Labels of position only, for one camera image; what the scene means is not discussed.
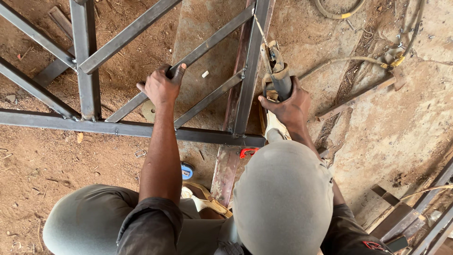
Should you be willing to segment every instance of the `logo on shorts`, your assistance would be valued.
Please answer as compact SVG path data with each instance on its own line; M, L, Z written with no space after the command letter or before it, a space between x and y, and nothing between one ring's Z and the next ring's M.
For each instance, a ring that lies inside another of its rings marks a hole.
M373 242L367 242L367 241L363 241L363 243L365 244L366 247L368 247L368 249L381 250L381 251L385 251L386 253L392 254L388 250L384 249L380 244L373 243Z

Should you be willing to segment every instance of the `tan sandal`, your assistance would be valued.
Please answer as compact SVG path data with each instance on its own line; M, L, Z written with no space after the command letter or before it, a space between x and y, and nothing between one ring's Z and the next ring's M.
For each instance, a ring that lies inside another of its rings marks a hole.
M205 198L207 198L207 200L206 199L200 199L200 198L196 197L193 194L192 190L190 190L185 185L191 185L191 186L199 189L201 192L203 192L203 195L204 195ZM227 218L230 218L231 216L233 216L233 214L226 207L224 207L217 200L215 200L215 199L213 199L211 197L211 194L209 193L209 191L203 185L200 185L200 184L197 184L197 183L193 183L193 182L189 182L189 181L183 181L183 187L182 187L182 190L181 190L181 197L182 198L192 198L193 201L195 202L195 206L197 207L197 211L198 212L200 212L204 208L211 208L215 212L217 212L219 214L222 214L222 215L224 215Z

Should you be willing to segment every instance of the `red clamp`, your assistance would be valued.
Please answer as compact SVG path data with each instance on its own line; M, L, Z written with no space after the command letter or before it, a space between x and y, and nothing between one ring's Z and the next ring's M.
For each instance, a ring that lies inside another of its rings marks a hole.
M241 153L239 154L239 158L245 158L246 157L246 152L253 151L251 156L255 154L256 151L258 151L260 148L245 148L241 150Z

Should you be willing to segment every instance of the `hand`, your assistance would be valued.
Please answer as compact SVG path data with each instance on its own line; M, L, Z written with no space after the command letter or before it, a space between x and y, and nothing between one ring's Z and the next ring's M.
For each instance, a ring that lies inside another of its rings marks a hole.
M146 83L138 82L137 88L148 96L157 109L165 106L173 108L186 67L184 63L178 66L173 79L169 79L165 74L170 69L170 65L163 64L146 77Z
M299 84L299 79L296 76L291 76L293 91L291 97L281 103L275 103L263 96L259 96L258 100L261 105L277 116L277 119L291 129L299 127L302 123L305 124L308 118L308 108L310 108L310 93L303 90Z

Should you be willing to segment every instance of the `dirt floor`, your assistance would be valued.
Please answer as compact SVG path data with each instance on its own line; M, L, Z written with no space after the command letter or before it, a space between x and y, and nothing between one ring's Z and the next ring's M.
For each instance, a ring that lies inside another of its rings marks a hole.
M95 0L98 47L113 38L156 0ZM50 37L69 48L72 43L47 15L58 6L69 18L68 0L5 0ZM418 0L370 0L349 21L323 17L312 0L276 0L268 40L280 43L283 58L294 75L302 75L332 58L368 56L377 58L403 46ZM346 12L356 1L322 1L333 13ZM137 81L161 63L174 64L219 27L239 13L245 1L183 0L143 34L99 68L103 118L135 96ZM370 225L388 204L369 188L379 184L396 196L427 186L452 156L453 131L453 22L447 0L429 0L423 30L414 50L401 64L406 85L392 87L357 103L322 122L314 117L361 88L381 80L381 68L359 61L338 62L302 81L312 95L308 128L317 147L324 146L335 179L348 205L364 227ZM371 38L360 30L373 33ZM54 57L36 42L0 18L0 56L33 77ZM210 93L232 75L238 31L232 33L196 64L187 69L175 117ZM202 78L208 70L210 74ZM261 68L259 76L263 77ZM77 76L67 70L47 88L80 110ZM7 96L15 95L10 101ZM220 129L227 94L203 110L185 126ZM0 108L49 112L49 108L0 77ZM258 107L251 110L256 127ZM146 122L141 107L125 120ZM248 129L258 133L256 128ZM53 205L64 195L85 185L103 183L138 191L143 157L134 152L148 147L149 139L73 131L0 126L0 255L51 254L40 233ZM178 142L181 160L196 168L192 181L210 188L217 145ZM236 178L247 160L240 162ZM435 208L445 209L449 197Z

